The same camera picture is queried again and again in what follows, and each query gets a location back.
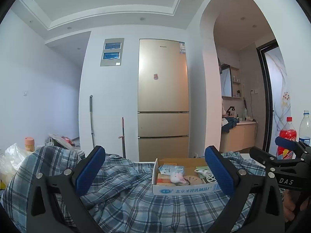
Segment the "silver screw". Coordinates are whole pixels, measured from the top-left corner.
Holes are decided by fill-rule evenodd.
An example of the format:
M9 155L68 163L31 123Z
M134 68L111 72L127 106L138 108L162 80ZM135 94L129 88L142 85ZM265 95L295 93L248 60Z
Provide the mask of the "silver screw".
M269 172L269 173L268 173L268 176L269 176L270 178L274 178L274 177L275 177L273 172Z
M239 171L238 171L238 173L240 174L240 175L246 175L246 171L244 170L244 169L240 169Z
M36 175L36 178L37 178L37 179L40 179L42 176L43 176L43 174L40 172L40 173L38 173L38 174Z
M69 174L71 174L71 169L66 169L66 170L64 171L64 175L69 175Z

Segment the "ceiling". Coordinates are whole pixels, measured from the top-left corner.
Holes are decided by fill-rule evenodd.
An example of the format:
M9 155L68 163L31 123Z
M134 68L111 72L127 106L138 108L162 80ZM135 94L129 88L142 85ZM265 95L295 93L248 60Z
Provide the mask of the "ceiling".
M271 33L265 16L253 0L233 0L221 11L214 26L215 44L231 50L241 50Z
M118 24L186 29L203 0L16 0L12 10L45 40Z
M82 68L91 32L82 32L47 43L52 50Z

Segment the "mirror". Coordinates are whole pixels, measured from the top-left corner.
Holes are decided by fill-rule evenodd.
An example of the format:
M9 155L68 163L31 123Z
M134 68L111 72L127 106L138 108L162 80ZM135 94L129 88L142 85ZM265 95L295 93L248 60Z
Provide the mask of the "mirror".
M232 97L232 79L231 68L227 64L221 65L222 73L220 74L221 95Z

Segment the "blue oval logo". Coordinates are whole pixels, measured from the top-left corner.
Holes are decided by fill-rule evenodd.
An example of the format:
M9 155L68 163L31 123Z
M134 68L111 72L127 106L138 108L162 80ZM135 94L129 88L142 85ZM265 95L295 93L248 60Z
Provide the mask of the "blue oval logo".
M161 189L160 190L160 193L162 194L170 194L172 192L172 190L169 190L169 189Z

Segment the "orange lid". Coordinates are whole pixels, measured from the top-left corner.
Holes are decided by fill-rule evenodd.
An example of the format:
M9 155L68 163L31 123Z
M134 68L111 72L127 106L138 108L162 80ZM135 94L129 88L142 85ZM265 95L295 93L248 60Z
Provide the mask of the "orange lid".
M33 137L25 137L25 145L35 145L35 139Z

